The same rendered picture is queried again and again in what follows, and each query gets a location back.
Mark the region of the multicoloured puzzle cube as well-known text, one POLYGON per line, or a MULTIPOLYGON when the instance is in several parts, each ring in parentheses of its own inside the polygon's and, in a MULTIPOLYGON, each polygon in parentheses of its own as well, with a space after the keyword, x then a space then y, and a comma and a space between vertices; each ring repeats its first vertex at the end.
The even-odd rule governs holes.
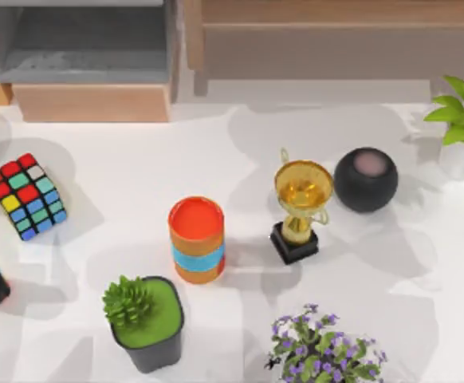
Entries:
POLYGON ((0 205, 23 241, 67 219, 55 184, 29 152, 0 167, 0 205))

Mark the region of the gold trophy on black base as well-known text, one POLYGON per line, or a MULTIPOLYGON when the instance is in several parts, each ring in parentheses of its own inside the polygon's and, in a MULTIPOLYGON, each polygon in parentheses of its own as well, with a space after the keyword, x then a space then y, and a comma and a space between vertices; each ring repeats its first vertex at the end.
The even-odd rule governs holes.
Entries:
POLYGON ((291 160, 281 149, 281 167, 274 176, 277 201, 287 216, 275 223, 270 240, 286 265, 301 261, 319 251, 313 224, 326 225, 325 205, 334 191, 331 174, 311 160, 291 160))

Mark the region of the pale wooden drawer front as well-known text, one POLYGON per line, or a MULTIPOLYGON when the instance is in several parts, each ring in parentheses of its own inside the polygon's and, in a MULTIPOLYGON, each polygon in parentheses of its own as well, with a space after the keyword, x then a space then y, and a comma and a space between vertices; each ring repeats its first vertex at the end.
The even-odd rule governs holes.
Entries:
POLYGON ((14 84, 26 122, 167 122, 171 86, 150 84, 14 84))

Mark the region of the orange and blue can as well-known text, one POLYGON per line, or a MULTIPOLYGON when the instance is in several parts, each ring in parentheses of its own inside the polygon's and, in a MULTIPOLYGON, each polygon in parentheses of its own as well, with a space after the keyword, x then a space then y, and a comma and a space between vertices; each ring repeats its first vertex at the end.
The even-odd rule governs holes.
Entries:
POLYGON ((220 206, 203 196, 189 196, 171 208, 167 223, 179 276, 193 284, 218 278, 226 263, 225 217, 220 206))

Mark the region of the green succulent in black pot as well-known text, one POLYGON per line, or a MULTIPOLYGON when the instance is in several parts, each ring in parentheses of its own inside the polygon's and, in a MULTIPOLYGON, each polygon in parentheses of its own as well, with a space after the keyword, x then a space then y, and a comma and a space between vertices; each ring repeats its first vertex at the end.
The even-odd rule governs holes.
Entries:
POLYGON ((120 276, 102 296, 117 345, 141 373, 174 365, 182 355, 183 305, 174 283, 162 276, 120 276))

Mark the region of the purple flowering plant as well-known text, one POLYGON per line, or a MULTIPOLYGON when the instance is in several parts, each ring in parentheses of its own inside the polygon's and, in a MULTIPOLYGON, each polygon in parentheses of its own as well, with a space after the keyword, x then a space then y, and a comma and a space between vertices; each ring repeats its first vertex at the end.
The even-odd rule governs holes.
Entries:
POLYGON ((386 383, 382 370, 388 358, 377 341, 338 330, 338 320, 336 314, 320 314, 313 303, 277 318, 264 368, 278 366, 281 383, 386 383))

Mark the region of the black round speaker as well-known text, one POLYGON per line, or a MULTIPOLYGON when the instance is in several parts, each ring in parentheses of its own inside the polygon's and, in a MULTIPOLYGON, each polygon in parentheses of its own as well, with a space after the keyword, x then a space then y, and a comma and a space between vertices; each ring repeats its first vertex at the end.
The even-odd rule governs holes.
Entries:
POLYGON ((337 163, 335 195, 347 208, 372 213, 386 206, 399 185, 399 173, 392 158, 378 148, 356 148, 337 163))

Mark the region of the wooden open shelf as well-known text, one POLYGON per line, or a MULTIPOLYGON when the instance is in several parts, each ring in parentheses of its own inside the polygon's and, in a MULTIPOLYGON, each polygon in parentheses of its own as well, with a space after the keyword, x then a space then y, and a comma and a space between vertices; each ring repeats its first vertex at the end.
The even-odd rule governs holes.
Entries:
POLYGON ((181 0, 196 81, 390 81, 464 75, 464 0, 181 0))

